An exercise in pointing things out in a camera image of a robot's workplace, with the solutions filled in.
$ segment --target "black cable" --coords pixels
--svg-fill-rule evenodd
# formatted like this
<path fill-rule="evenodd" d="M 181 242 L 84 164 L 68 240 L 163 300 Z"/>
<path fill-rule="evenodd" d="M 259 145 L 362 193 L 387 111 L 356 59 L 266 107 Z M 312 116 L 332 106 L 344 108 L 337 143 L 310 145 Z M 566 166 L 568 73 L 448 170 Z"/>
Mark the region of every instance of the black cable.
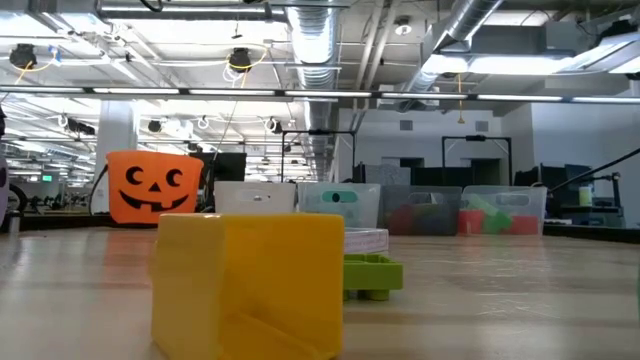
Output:
<path fill-rule="evenodd" d="M 613 165 L 616 165 L 616 164 L 618 164 L 620 162 L 623 162 L 623 161 L 627 160 L 628 158 L 630 158 L 632 156 L 635 156 L 637 154 L 640 154 L 640 148 L 637 148 L 637 149 L 633 150 L 632 152 L 628 153 L 627 155 L 625 155 L 625 156 L 623 156 L 621 158 L 618 158 L 616 160 L 613 160 L 612 162 L 606 163 L 606 164 L 604 164 L 604 165 L 602 165 L 600 167 L 597 167 L 597 168 L 595 168 L 593 170 L 589 170 L 589 171 L 587 171 L 585 173 L 582 173 L 582 174 L 580 174 L 578 176 L 575 176 L 575 177 L 563 182 L 562 184 L 552 188 L 551 190 L 549 190 L 549 193 L 553 193 L 555 191 L 558 191 L 558 190 L 562 189 L 563 187 L 565 187 L 565 186 L 567 186 L 567 185 L 569 185 L 571 183 L 574 183 L 574 182 L 576 182 L 576 181 L 578 181 L 578 180 L 580 180 L 582 178 L 585 178 L 587 176 L 591 176 L 591 175 L 593 175 L 593 174 L 595 174 L 595 173 L 597 173 L 599 171 L 602 171 L 602 170 L 604 170 L 606 168 L 609 168 L 609 167 L 611 167 Z"/>
<path fill-rule="evenodd" d="M 140 0 L 142 5 L 144 5 L 147 9 L 153 12 L 162 12 L 162 9 L 164 9 L 164 5 L 162 5 L 162 0 L 157 0 L 157 1 L 158 1 L 158 7 L 154 7 L 153 5 L 149 4 L 147 0 Z"/>
<path fill-rule="evenodd" d="M 93 216 L 93 212 L 91 212 L 91 204 L 93 204 L 93 193 L 96 192 L 96 188 L 98 187 L 100 180 L 102 180 L 102 177 L 104 176 L 104 174 L 107 172 L 108 169 L 109 169 L 109 165 L 105 165 L 104 168 L 102 168 L 100 175 L 98 175 L 98 180 L 96 180 L 96 183 L 93 184 L 93 188 L 91 189 L 91 194 L 89 195 L 89 216 Z"/>

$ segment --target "yellow block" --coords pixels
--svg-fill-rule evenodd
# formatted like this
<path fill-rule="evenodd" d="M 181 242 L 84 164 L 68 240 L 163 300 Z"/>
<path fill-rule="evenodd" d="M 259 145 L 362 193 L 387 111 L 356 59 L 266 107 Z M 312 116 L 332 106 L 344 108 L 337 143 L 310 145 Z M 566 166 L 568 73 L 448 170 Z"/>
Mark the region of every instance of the yellow block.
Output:
<path fill-rule="evenodd" d="M 343 242 L 335 215 L 163 215 L 154 340 L 171 360 L 335 357 Z"/>

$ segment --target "ceiling light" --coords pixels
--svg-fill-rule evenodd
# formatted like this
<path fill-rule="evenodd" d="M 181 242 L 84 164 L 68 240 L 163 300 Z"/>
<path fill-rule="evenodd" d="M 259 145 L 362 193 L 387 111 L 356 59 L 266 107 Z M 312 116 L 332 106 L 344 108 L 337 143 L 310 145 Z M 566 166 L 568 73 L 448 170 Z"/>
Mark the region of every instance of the ceiling light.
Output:
<path fill-rule="evenodd" d="M 551 75 L 566 67 L 572 58 L 544 56 L 481 56 L 469 64 L 468 72 L 498 75 Z"/>
<path fill-rule="evenodd" d="M 198 129 L 204 130 L 209 127 L 209 119 L 206 115 L 202 115 L 202 119 L 198 119 Z"/>
<path fill-rule="evenodd" d="M 405 36 L 411 33 L 411 25 L 409 25 L 409 20 L 411 20 L 408 16 L 400 16 L 396 19 L 396 35 Z"/>
<path fill-rule="evenodd" d="M 609 72 L 612 74 L 635 74 L 640 72 L 640 56 L 627 61 Z"/>
<path fill-rule="evenodd" d="M 82 93 L 82 88 L 75 87 L 51 87 L 51 86 L 0 86 L 3 92 L 25 93 Z"/>
<path fill-rule="evenodd" d="M 82 165 L 78 165 L 78 164 L 73 164 L 73 167 L 75 169 L 80 169 L 80 170 L 84 170 L 84 171 L 93 171 L 93 168 L 90 168 L 88 166 L 82 166 Z"/>
<path fill-rule="evenodd" d="M 538 95 L 478 95 L 479 100 L 496 101 L 528 101 L 528 102 L 558 102 L 562 101 L 561 96 L 538 96 Z"/>
<path fill-rule="evenodd" d="M 431 55 L 422 65 L 422 72 L 430 74 L 465 73 L 469 65 L 467 59 L 458 56 Z"/>
<path fill-rule="evenodd" d="M 133 6 L 103 6 L 100 8 L 100 11 L 117 11 L 117 12 L 138 12 L 141 10 L 146 10 L 142 7 L 133 7 Z M 181 12 L 227 12 L 227 8 L 221 8 L 216 6 L 185 6 L 181 5 L 180 7 L 165 7 L 162 9 L 162 12 L 165 13 L 181 13 Z M 264 10 L 262 8 L 254 9 L 254 8 L 243 8 L 238 7 L 233 10 L 236 13 L 263 13 Z M 282 10 L 274 9 L 273 13 L 282 14 Z"/>
<path fill-rule="evenodd" d="M 111 62 L 111 66 L 113 66 L 116 70 L 120 71 L 121 73 L 127 75 L 129 79 L 136 82 L 141 82 L 137 76 L 135 76 L 131 71 L 129 71 L 129 69 L 124 67 L 124 65 L 120 64 L 119 62 Z"/>
<path fill-rule="evenodd" d="M 289 90 L 285 91 L 285 96 L 303 97 L 346 97 L 346 98 L 368 98 L 370 91 L 309 91 L 309 90 Z"/>
<path fill-rule="evenodd" d="M 560 69 L 560 72 L 585 70 L 589 66 L 609 57 L 610 55 L 613 55 L 613 53 L 621 50 L 629 44 L 630 42 L 621 42 L 617 44 L 606 45 L 600 44 L 600 46 L 597 46 L 589 51 L 585 51 L 582 54 L 578 54 L 571 60 L 567 61 L 562 69 Z"/>
<path fill-rule="evenodd" d="M 192 89 L 189 90 L 192 95 L 221 95 L 221 96 L 273 96 L 273 90 L 245 90 L 245 89 Z"/>
<path fill-rule="evenodd" d="M 640 97 L 637 98 L 616 98 L 616 97 L 574 97 L 574 103 L 586 104 L 640 104 Z"/>
<path fill-rule="evenodd" d="M 465 100 L 465 94 L 417 94 L 417 93 L 383 93 L 383 98 L 387 99 L 414 99 L 414 100 Z"/>
<path fill-rule="evenodd" d="M 28 170 L 9 170 L 9 174 L 12 175 L 40 175 L 40 171 L 28 171 Z"/>
<path fill-rule="evenodd" d="M 135 95 L 177 95 L 180 94 L 178 89 L 159 89 L 159 88 L 94 88 L 94 92 L 98 94 L 135 94 Z"/>

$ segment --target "plastic storage bin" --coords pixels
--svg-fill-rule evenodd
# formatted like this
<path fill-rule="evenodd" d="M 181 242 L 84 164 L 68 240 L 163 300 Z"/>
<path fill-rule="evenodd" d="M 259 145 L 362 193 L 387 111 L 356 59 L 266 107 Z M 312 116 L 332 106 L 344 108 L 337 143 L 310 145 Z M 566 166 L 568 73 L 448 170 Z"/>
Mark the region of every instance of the plastic storage bin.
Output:
<path fill-rule="evenodd" d="M 295 210 L 295 184 L 216 181 L 214 189 L 220 214 L 285 214 Z"/>
<path fill-rule="evenodd" d="M 382 187 L 380 226 L 390 235 L 456 235 L 462 188 Z"/>
<path fill-rule="evenodd" d="M 541 235 L 547 188 L 468 186 L 462 193 L 459 233 Z"/>
<path fill-rule="evenodd" d="M 346 227 L 375 228 L 379 203 L 378 184 L 298 184 L 300 212 L 342 215 Z"/>
<path fill-rule="evenodd" d="M 171 360 L 335 358 L 343 240 L 339 216 L 162 216 L 150 266 L 154 341 Z"/>

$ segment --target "black stand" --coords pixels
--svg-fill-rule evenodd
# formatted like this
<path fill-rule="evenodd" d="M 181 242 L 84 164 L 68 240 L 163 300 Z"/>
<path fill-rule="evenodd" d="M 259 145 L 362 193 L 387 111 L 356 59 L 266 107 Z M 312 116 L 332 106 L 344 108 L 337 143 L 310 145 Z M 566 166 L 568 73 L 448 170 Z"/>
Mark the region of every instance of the black stand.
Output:
<path fill-rule="evenodd" d="M 509 158 L 509 186 L 513 185 L 513 173 L 511 172 L 512 168 L 512 159 L 511 159 L 511 138 L 510 137 L 502 137 L 502 136 L 484 136 L 484 135 L 468 135 L 468 136 L 443 136 L 442 137 L 442 185 L 447 184 L 447 153 L 445 149 L 445 143 L 447 140 L 464 140 L 464 141 L 475 141 L 475 142 L 485 142 L 487 140 L 503 140 L 507 142 L 507 157 Z"/>
<path fill-rule="evenodd" d="M 351 154 L 351 178 L 355 176 L 354 167 L 356 164 L 356 133 L 354 131 L 332 131 L 332 130 L 283 130 L 282 131 L 282 158 L 280 161 L 280 182 L 284 182 L 284 155 L 285 155 L 285 137 L 287 134 L 307 134 L 309 136 L 331 136 L 331 135 L 351 135 L 352 154 Z"/>

